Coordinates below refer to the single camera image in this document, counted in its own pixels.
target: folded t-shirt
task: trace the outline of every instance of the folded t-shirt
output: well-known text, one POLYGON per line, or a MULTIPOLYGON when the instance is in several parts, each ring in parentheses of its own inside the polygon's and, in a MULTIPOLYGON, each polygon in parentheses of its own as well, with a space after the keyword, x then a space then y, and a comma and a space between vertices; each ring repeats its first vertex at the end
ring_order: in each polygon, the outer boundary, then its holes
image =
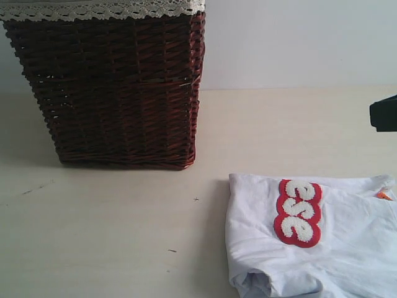
POLYGON ((269 178, 231 174, 230 283, 243 298, 397 294, 392 177, 269 178))

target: white table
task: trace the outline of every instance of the white table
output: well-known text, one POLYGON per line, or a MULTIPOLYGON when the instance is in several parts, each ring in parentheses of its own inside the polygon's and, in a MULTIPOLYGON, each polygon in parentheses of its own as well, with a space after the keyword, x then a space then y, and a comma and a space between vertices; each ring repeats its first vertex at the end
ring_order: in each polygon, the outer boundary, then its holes
POLYGON ((368 107, 397 86, 201 93, 189 169, 61 166, 30 95, 0 96, 0 297, 234 298, 228 173, 397 176, 368 107))

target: lace trim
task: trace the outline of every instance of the lace trim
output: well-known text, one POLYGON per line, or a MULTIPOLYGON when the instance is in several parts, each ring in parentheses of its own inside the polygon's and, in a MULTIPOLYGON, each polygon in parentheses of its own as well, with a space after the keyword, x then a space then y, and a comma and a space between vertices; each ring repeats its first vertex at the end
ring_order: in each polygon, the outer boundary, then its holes
POLYGON ((79 2, 0 3, 0 20, 143 19, 194 15, 205 0, 93 0, 79 2))

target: wicker basket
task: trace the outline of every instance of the wicker basket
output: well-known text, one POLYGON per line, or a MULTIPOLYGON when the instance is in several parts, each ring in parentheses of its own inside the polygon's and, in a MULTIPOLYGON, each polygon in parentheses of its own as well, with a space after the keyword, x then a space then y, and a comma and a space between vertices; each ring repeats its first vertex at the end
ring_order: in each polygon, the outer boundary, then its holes
POLYGON ((4 22, 60 161, 191 165, 204 20, 4 22))

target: white wall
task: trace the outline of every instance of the white wall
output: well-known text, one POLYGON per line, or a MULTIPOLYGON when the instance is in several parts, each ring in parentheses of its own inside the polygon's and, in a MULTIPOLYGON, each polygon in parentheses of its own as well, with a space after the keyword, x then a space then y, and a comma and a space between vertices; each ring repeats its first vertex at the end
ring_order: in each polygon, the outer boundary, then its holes
MULTIPOLYGON (((0 90, 29 90, 0 32, 0 90)), ((202 89, 397 83, 395 0, 207 0, 202 89)))

